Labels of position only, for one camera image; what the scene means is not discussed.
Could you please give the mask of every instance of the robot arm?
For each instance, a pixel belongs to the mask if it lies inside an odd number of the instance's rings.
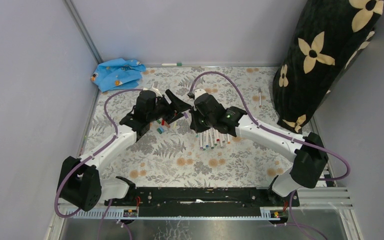
[[[214,128],[222,134],[249,139],[264,145],[293,163],[292,168],[273,180],[269,191],[280,197],[286,197],[293,190],[300,187],[314,188],[316,186],[328,162],[328,156],[325,152],[288,141],[260,129],[251,121],[244,110],[235,106],[225,109],[223,105],[203,89],[196,89],[194,94],[189,97],[194,99],[194,108],[190,111],[192,115],[190,127],[197,133]],[[290,133],[262,121],[258,121],[258,123],[276,132],[289,135],[293,139],[323,147],[322,140],[313,132],[304,137],[301,134]]]
[[[163,119],[171,124],[183,116],[182,112],[191,109],[191,105],[177,98],[170,90],[165,91],[165,94],[170,103],[155,87],[144,88],[137,97],[132,112],[120,121],[115,135],[109,136],[79,158],[66,158],[62,163],[58,187],[75,166],[86,159],[89,160],[68,178],[60,198],[84,211],[91,210],[98,202],[104,200],[125,198],[129,191],[135,188],[133,182],[123,177],[100,179],[100,174],[116,156],[136,143],[150,129],[150,123]]]

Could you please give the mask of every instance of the beige flower pattern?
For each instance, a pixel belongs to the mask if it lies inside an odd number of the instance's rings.
[[[324,42],[324,31],[315,36],[311,46],[304,39],[298,38],[299,49],[301,49],[301,52],[306,56],[304,59],[305,74],[308,74],[314,69],[316,61],[326,65],[335,65],[335,59],[333,57],[321,53]]]
[[[351,60],[354,59],[354,57],[357,55],[358,51],[360,50],[363,50],[365,48],[367,48],[367,46],[369,45],[370,41],[368,41],[371,37],[373,37],[373,35],[375,35],[375,31],[371,31],[368,36],[366,37],[365,41],[360,45],[360,47],[352,54],[352,56],[349,58],[348,62],[346,63],[345,65],[345,68],[348,67],[348,65],[351,63]]]
[[[286,77],[286,73],[288,72],[288,65],[283,65],[280,69],[280,78],[279,78],[279,86],[280,87],[287,87],[289,84],[289,81]]]
[[[352,19],[352,30],[354,33],[363,29],[372,19],[373,14],[382,15],[384,12],[383,0],[349,0],[351,6],[361,9]]]
[[[304,114],[304,115],[298,117],[298,120],[296,120],[296,122],[286,121],[284,119],[283,119],[283,121],[287,125],[291,126],[292,128],[295,128],[295,132],[298,133],[300,131],[300,129],[302,128],[301,125],[306,121],[306,119],[307,119],[307,116]]]

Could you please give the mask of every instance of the metal floor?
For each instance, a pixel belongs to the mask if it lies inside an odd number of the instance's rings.
[[[341,217],[336,210],[294,210],[300,224],[321,231],[329,240],[346,240]],[[95,240],[98,219],[66,220],[61,240]],[[128,225],[134,240],[307,240],[295,226],[274,227],[268,221],[240,220],[136,220]],[[313,231],[317,240],[324,239]],[[128,240],[126,229],[107,219],[100,240]]]

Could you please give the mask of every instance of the red wire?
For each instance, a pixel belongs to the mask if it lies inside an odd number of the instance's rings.
[[[285,201],[283,204],[283,212],[285,212],[287,208],[288,208],[288,201]]]
[[[141,197],[137,196],[136,199],[136,213],[138,212],[139,204],[141,204]]]

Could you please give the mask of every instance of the marker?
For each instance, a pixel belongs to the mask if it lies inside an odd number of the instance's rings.
[[[181,67],[182,63],[181,62],[177,62],[177,63],[163,63],[163,64],[161,64],[161,66],[164,66],[164,67]]]
[[[209,145],[209,141],[210,141],[209,131],[205,131],[205,139],[206,139],[205,147],[208,148],[210,146]]]
[[[220,141],[220,148],[223,148],[223,142],[222,141]]]
[[[206,149],[206,148],[205,148],[205,146],[206,146],[205,132],[202,132],[201,135],[202,135],[202,150],[205,151],[205,149]]]
[[[216,136],[216,130],[213,128],[212,133],[214,134],[214,146],[217,146],[217,136]]]
[[[261,108],[261,87],[258,88],[259,107]]]
[[[211,129],[208,130],[208,133],[209,133],[209,144],[211,145],[211,149],[214,149],[213,134],[211,132],[212,132]]]
[[[199,135],[199,149],[203,149],[203,135],[202,133],[198,133]]]
[[[159,132],[159,134],[164,133],[164,129],[162,127],[157,128],[156,131]]]

